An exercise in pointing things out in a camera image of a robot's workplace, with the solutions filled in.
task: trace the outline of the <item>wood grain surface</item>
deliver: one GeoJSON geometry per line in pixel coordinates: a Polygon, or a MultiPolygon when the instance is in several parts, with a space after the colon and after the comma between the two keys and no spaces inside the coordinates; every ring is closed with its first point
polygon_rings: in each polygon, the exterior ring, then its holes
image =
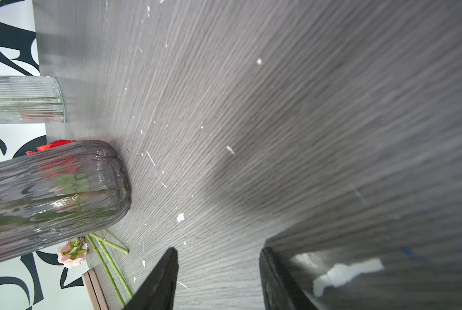
{"type": "Polygon", "coordinates": [[[66,102],[49,139],[105,140],[130,176],[131,210],[102,233],[131,250],[111,254],[132,290],[174,246],[175,309],[263,309],[270,238],[284,261],[338,247],[330,264],[380,255],[388,274],[418,271],[354,280],[329,308],[462,307],[462,1],[34,8],[41,74],[66,102]],[[419,271],[402,246],[460,268],[419,271]]]}

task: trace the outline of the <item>black and white patterned wall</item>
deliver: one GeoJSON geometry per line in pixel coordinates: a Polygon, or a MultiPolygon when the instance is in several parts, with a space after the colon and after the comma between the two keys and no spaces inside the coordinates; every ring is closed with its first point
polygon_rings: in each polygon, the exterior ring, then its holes
{"type": "MultiPolygon", "coordinates": [[[[31,0],[0,0],[0,75],[39,74],[31,0]]],[[[44,144],[44,124],[0,124],[0,162],[44,144]]],[[[61,245],[0,263],[0,310],[91,310],[81,279],[87,264],[64,268],[61,245]]]]}

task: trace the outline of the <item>clear ribbed glass vase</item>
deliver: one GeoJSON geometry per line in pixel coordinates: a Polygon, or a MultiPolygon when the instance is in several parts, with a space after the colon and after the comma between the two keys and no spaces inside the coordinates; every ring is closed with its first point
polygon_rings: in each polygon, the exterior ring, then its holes
{"type": "Polygon", "coordinates": [[[0,262],[119,221],[130,188],[108,143],[78,141],[0,163],[0,262]]]}
{"type": "Polygon", "coordinates": [[[64,121],[64,103],[55,78],[0,76],[0,123],[64,121]]]}

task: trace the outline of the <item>green stem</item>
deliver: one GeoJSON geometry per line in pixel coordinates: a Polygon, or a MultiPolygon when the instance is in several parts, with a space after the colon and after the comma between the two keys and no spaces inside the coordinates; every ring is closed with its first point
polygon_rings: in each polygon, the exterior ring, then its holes
{"type": "Polygon", "coordinates": [[[119,250],[119,251],[121,251],[123,253],[129,254],[128,249],[125,249],[122,246],[116,245],[116,244],[110,242],[109,240],[105,240],[104,238],[98,236],[97,234],[91,233],[91,236],[94,237],[95,239],[97,239],[98,241],[102,241],[106,245],[110,245],[111,247],[113,247],[116,250],[119,250]]]}
{"type": "Polygon", "coordinates": [[[104,244],[102,243],[102,241],[100,241],[98,239],[97,239],[97,241],[98,241],[98,244],[100,245],[100,247],[102,248],[102,250],[104,250],[105,256],[110,261],[110,264],[112,265],[112,268],[114,268],[114,271],[117,273],[117,276],[119,277],[119,280],[121,280],[122,285],[124,285],[124,288],[126,288],[126,291],[128,292],[129,298],[133,298],[133,294],[131,293],[131,290],[129,289],[128,284],[126,283],[126,281],[124,281],[123,276],[121,275],[121,273],[117,269],[117,266],[114,264],[114,261],[112,260],[112,257],[110,257],[109,253],[107,252],[107,249],[105,248],[104,244]]]}
{"type": "Polygon", "coordinates": [[[102,255],[100,255],[100,251],[98,251],[97,246],[95,245],[95,243],[93,243],[93,240],[91,239],[90,235],[86,235],[86,237],[87,237],[88,240],[90,241],[91,246],[93,246],[93,250],[95,250],[95,252],[97,252],[98,258],[100,258],[100,261],[102,262],[102,265],[104,265],[105,271],[107,272],[107,275],[108,275],[108,277],[109,277],[109,279],[110,279],[110,283],[112,283],[112,286],[114,287],[114,290],[115,290],[115,292],[116,292],[116,294],[117,294],[117,297],[119,298],[119,301],[121,302],[121,305],[122,305],[123,307],[125,307],[126,304],[125,304],[124,301],[122,300],[121,293],[120,293],[119,290],[117,289],[117,285],[115,284],[114,278],[112,278],[112,275],[110,274],[110,271],[109,271],[108,268],[107,268],[107,264],[105,263],[104,258],[102,257],[102,255]]]}

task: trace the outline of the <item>pink flower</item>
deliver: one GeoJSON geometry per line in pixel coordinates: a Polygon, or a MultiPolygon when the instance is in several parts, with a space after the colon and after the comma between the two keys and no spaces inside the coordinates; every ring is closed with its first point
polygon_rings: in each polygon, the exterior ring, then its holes
{"type": "Polygon", "coordinates": [[[88,246],[82,237],[67,241],[66,245],[59,248],[57,261],[67,269],[78,266],[86,261],[87,250],[88,246]]]}

